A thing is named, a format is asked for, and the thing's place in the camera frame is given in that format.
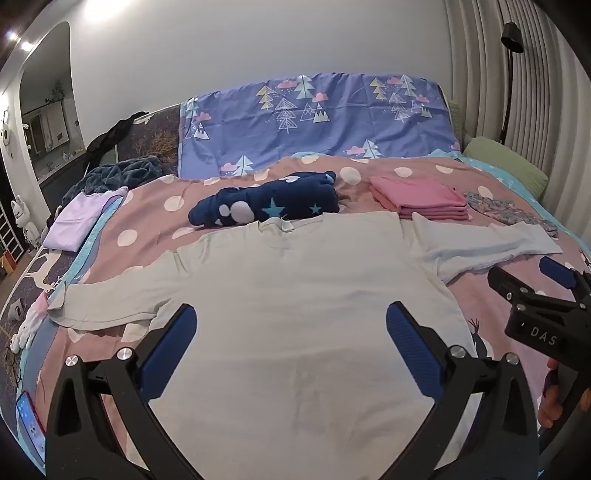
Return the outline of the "person's right hand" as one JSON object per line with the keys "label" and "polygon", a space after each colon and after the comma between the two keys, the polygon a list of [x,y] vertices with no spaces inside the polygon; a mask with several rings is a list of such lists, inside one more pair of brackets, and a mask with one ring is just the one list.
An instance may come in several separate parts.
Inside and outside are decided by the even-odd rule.
{"label": "person's right hand", "polygon": [[549,358],[547,367],[549,371],[538,408],[538,422],[545,429],[551,428],[560,419],[563,411],[559,402],[559,386],[552,380],[553,375],[557,373],[559,362]]}

